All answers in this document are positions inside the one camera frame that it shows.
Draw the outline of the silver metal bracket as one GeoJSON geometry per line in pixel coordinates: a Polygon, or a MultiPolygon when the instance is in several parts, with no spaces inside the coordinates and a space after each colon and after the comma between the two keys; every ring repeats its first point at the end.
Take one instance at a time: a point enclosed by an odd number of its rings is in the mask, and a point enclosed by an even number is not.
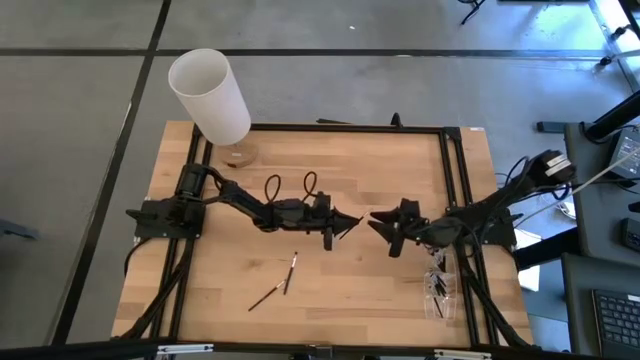
{"type": "Polygon", "coordinates": [[[435,349],[433,357],[437,360],[492,360],[490,353],[452,349],[435,349]]]}
{"type": "Polygon", "coordinates": [[[173,356],[180,354],[211,353],[214,349],[215,346],[212,343],[160,345],[157,348],[156,355],[173,356]]]}

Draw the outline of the black laptop keyboard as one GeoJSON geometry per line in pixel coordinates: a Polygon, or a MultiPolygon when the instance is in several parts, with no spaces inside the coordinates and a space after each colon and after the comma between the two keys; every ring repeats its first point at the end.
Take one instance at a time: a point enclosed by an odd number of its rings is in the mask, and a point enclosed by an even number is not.
{"type": "Polygon", "coordinates": [[[592,299],[601,356],[640,360],[640,295],[594,289],[592,299]]]}

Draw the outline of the small black device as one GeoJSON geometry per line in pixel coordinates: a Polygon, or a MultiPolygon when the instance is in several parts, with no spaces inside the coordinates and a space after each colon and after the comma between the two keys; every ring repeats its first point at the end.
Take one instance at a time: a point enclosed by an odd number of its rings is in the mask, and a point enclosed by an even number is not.
{"type": "Polygon", "coordinates": [[[625,218],[621,221],[620,227],[621,244],[640,253],[640,221],[625,218]]]}

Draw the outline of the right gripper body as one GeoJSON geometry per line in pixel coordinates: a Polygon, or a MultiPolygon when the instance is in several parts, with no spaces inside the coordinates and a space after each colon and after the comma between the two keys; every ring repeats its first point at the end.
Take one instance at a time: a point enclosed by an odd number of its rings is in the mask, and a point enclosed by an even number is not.
{"type": "Polygon", "coordinates": [[[416,246],[422,244],[421,233],[429,225],[429,220],[421,216],[418,201],[402,198],[398,209],[398,220],[390,221],[395,228],[394,241],[390,243],[389,256],[400,256],[406,241],[412,241],[416,246]]]}

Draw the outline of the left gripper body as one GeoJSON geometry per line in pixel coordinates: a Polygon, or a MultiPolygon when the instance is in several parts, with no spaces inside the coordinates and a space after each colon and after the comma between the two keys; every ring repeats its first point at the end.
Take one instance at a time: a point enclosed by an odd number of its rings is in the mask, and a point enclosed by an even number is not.
{"type": "Polygon", "coordinates": [[[320,232],[323,236],[324,250],[331,251],[333,247],[331,196],[322,191],[308,192],[302,202],[304,211],[301,229],[307,233],[320,232]]]}

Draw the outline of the black aluminium table frame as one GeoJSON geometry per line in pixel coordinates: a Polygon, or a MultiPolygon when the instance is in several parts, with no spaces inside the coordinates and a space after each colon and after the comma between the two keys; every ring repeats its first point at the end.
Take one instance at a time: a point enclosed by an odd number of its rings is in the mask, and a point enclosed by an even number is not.
{"type": "MultiPolygon", "coordinates": [[[[433,219],[497,187],[480,128],[258,124],[249,138],[259,147],[257,160],[224,168],[226,177],[260,196],[268,176],[278,174],[288,198],[302,195],[312,171],[319,189],[355,217],[409,198],[433,219]]],[[[161,333],[213,343],[466,348],[462,301],[454,320],[425,318],[426,260],[427,251],[413,244],[391,258],[366,225],[325,251],[318,234],[266,234],[233,208],[213,204],[195,243],[182,312],[166,310],[161,333]],[[286,279],[296,251],[287,295],[284,284],[248,312],[286,279]]]]}

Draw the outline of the clear plastic container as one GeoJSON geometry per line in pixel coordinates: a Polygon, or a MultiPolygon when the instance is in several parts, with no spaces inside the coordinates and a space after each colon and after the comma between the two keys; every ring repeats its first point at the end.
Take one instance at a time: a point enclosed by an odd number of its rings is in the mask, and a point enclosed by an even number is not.
{"type": "Polygon", "coordinates": [[[433,264],[432,254],[435,251],[441,250],[440,248],[427,247],[427,260],[426,271],[423,276],[423,289],[424,289],[424,314],[425,318],[429,320],[442,320],[450,321],[456,317],[457,300],[458,300],[458,273],[455,254],[450,248],[444,250],[447,251],[447,271],[441,272],[433,264]],[[433,301],[435,296],[438,296],[435,288],[431,286],[428,278],[430,272],[439,272],[442,280],[446,283],[448,296],[443,301],[443,313],[444,317],[440,318],[437,314],[437,310],[433,301]]]}

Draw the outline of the grey desk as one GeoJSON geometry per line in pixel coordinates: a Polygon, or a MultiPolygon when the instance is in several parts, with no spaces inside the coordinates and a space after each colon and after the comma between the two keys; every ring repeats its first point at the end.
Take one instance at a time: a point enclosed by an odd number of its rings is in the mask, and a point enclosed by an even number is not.
{"type": "MultiPolygon", "coordinates": [[[[577,184],[582,184],[604,170],[609,164],[608,144],[587,140],[580,126],[565,127],[565,144],[570,161],[576,167],[577,184]]],[[[582,252],[590,257],[640,267],[640,252],[621,242],[622,221],[640,222],[640,213],[628,206],[640,201],[640,183],[630,191],[598,179],[573,195],[577,210],[577,231],[582,252]]]]}
{"type": "Polygon", "coordinates": [[[572,351],[610,359],[600,353],[592,291],[640,295],[640,268],[569,254],[561,265],[572,351]]]}

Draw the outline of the white shade wooden table lamp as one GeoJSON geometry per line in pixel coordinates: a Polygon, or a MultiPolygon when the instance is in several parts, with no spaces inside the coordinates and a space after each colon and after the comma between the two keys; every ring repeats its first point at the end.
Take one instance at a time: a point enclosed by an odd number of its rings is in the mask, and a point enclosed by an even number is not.
{"type": "Polygon", "coordinates": [[[181,55],[169,69],[168,84],[221,162],[232,168],[254,162],[258,148],[246,140],[252,119],[223,53],[201,48],[181,55]]]}

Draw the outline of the black crossbeam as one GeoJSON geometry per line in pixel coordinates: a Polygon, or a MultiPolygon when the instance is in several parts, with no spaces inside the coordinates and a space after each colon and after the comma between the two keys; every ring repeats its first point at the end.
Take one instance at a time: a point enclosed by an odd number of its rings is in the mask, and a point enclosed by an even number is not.
{"type": "MultiPolygon", "coordinates": [[[[0,349],[0,360],[131,360],[157,356],[160,345],[205,344],[178,343],[171,338],[115,339],[109,341],[47,345],[14,349],[0,349]]],[[[334,359],[339,356],[403,356],[434,358],[435,349],[430,347],[384,347],[342,345],[287,345],[255,343],[212,343],[211,353],[285,353],[302,354],[317,359],[334,359]]],[[[490,353],[492,360],[613,360],[597,356],[566,352],[549,352],[534,348],[515,348],[494,345],[478,345],[470,348],[452,349],[490,353]]]]}

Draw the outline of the white paper sheet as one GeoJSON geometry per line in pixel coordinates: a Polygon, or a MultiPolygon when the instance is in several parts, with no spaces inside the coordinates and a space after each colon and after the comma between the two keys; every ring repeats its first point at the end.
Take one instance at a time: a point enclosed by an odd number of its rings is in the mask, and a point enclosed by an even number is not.
{"type": "MultiPolygon", "coordinates": [[[[516,249],[526,248],[542,240],[542,237],[521,229],[514,230],[516,236],[516,249]]],[[[540,282],[540,266],[536,265],[518,272],[520,286],[529,291],[538,292],[540,282]]]]}

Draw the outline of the black chair base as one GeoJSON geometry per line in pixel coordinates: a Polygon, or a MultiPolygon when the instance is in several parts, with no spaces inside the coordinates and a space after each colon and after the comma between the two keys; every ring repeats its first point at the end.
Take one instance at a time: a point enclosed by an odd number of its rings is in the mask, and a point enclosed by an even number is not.
{"type": "Polygon", "coordinates": [[[467,15],[460,22],[461,26],[464,26],[470,18],[472,18],[481,8],[481,6],[485,3],[486,0],[457,0],[459,3],[469,5],[471,10],[467,13],[467,15]]]}

